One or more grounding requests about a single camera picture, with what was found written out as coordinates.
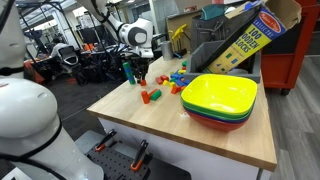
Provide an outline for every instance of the red tool cabinet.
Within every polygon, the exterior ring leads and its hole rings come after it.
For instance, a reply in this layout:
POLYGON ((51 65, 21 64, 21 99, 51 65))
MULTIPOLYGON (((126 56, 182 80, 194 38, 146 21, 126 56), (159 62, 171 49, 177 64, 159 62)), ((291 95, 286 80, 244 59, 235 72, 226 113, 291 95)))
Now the red tool cabinet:
POLYGON ((296 84, 312 32, 319 18, 320 6, 316 0, 297 0, 297 2, 302 6, 301 22, 262 51, 261 71, 264 86, 281 88, 282 95, 288 95, 296 84))

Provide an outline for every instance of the wooden table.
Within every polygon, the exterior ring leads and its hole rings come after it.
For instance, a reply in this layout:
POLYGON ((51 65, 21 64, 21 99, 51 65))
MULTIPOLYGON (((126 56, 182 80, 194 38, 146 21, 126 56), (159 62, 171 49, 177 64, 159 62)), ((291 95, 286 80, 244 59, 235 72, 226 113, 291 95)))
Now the wooden table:
POLYGON ((248 122, 229 133, 216 131, 192 120, 183 110, 180 96, 156 83, 156 77, 180 69, 181 62, 158 59, 149 67, 148 86, 127 81, 88 110, 100 118, 106 131, 115 128, 129 144, 147 139, 150 152, 188 170, 195 180, 269 179, 277 162, 263 83, 248 122), (140 92, 155 88, 162 96, 143 104, 140 92))

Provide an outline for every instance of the black cable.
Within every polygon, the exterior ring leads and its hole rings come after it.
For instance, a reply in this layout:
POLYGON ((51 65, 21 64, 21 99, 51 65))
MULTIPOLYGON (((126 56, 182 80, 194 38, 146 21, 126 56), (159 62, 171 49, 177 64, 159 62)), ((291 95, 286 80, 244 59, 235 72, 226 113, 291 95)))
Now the black cable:
POLYGON ((6 22, 9 18, 9 15, 11 13, 11 9, 13 7, 15 0, 9 0, 8 3, 6 4, 6 6, 3 8, 3 11, 0 15, 0 34, 4 28, 4 26, 6 25, 6 22))

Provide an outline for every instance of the red block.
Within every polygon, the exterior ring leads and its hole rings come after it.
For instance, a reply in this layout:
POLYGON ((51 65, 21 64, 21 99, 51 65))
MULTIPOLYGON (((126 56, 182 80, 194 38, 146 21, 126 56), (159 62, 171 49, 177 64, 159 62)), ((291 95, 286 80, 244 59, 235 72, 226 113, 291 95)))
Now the red block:
POLYGON ((147 81, 146 80, 141 80, 140 85, 141 86, 146 86, 147 85, 147 81))
POLYGON ((150 97, 155 93, 155 92, 157 92, 159 89, 155 89, 155 90, 153 90, 153 91, 151 91, 151 93, 149 94, 149 99, 150 99, 150 97))
POLYGON ((147 91, 142 91, 141 92, 141 96, 142 96, 143 103, 149 104, 150 99, 149 99, 148 92, 147 91))
POLYGON ((161 77, 157 77, 156 81, 159 85, 163 84, 163 80, 161 79, 161 77))
POLYGON ((173 86, 171 93, 172 94, 177 94, 178 92, 181 91, 181 87, 180 86, 173 86))
POLYGON ((166 75, 162 75, 162 76, 160 76, 160 78, 162 79, 162 81, 164 81, 164 80, 169 81, 169 77, 166 75))

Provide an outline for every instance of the stack of bowls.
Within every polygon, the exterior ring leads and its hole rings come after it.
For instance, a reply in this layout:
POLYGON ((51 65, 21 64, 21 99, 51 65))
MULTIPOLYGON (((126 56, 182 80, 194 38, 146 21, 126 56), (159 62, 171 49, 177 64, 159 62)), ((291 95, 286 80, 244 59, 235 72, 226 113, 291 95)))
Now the stack of bowls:
POLYGON ((184 89, 181 101, 192 119, 217 130, 232 131, 249 119, 257 88, 247 78, 205 74, 184 89))

